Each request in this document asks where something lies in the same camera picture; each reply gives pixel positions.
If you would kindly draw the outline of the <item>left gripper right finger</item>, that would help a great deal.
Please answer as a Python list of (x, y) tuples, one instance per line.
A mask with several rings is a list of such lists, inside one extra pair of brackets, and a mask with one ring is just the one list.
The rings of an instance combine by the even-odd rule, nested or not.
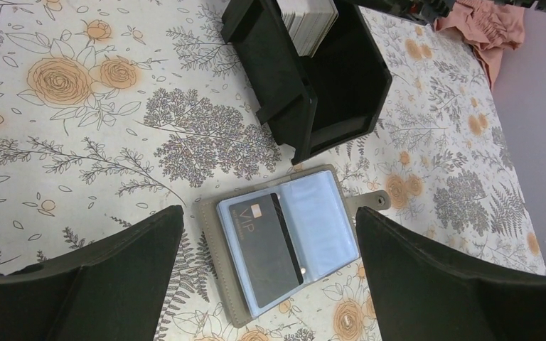
[(469, 256), (370, 207), (356, 234), (384, 340), (546, 340), (546, 276)]

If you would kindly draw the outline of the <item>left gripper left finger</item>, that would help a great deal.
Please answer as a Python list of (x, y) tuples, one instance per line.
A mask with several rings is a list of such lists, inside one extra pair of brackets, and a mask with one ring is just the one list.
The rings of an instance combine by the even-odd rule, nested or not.
[(183, 233), (176, 205), (0, 274), (0, 340), (152, 340)]

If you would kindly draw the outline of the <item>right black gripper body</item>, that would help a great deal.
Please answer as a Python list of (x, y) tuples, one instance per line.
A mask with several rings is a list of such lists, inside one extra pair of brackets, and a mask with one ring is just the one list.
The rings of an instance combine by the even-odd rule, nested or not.
[(348, 0), (349, 3), (402, 18), (420, 25), (446, 18), (455, 0)]

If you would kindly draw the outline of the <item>black credit card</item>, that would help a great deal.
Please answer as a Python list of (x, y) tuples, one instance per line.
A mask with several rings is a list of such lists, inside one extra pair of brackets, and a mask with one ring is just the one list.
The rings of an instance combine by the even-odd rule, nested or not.
[(291, 262), (292, 262), (292, 266), (293, 266), (293, 269), (294, 269), (294, 274), (296, 275), (296, 279), (298, 281), (298, 284), (303, 284), (304, 283), (304, 277), (303, 277), (303, 274), (301, 272), (301, 267), (299, 265), (299, 262), (298, 262), (298, 259), (297, 259), (297, 256), (296, 256), (296, 252), (295, 252), (295, 249), (294, 249), (293, 242), (291, 240), (291, 236), (290, 236), (290, 233), (289, 233), (289, 230), (288, 230), (288, 227), (287, 227), (287, 223), (286, 223), (286, 220), (285, 220), (285, 217), (284, 217), (284, 213), (282, 212), (282, 206), (281, 206), (280, 201), (279, 201), (280, 196), (277, 193), (272, 193), (272, 194), (270, 194), (270, 197), (271, 197), (272, 202), (273, 202), (273, 206), (274, 206), (274, 209), (275, 209), (277, 220), (279, 222), (280, 229), (282, 231), (284, 242), (285, 242), (286, 247), (287, 247), (288, 252), (289, 252), (289, 257), (290, 257)]

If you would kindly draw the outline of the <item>black card tray box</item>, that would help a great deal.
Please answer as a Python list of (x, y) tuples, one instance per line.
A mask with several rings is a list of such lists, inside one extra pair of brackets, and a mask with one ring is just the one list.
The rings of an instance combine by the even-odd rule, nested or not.
[(297, 164), (373, 131), (392, 75), (359, 8), (337, 1), (337, 21), (313, 57), (301, 57), (275, 1), (231, 1), (232, 44), (259, 102), (257, 119)]

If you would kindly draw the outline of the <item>grey leather card holder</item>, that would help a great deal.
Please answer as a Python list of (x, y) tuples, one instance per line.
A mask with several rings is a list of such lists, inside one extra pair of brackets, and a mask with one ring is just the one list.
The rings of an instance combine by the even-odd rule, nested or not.
[(228, 320), (244, 327), (354, 262), (358, 208), (391, 203), (384, 190), (346, 197), (330, 164), (196, 203)]

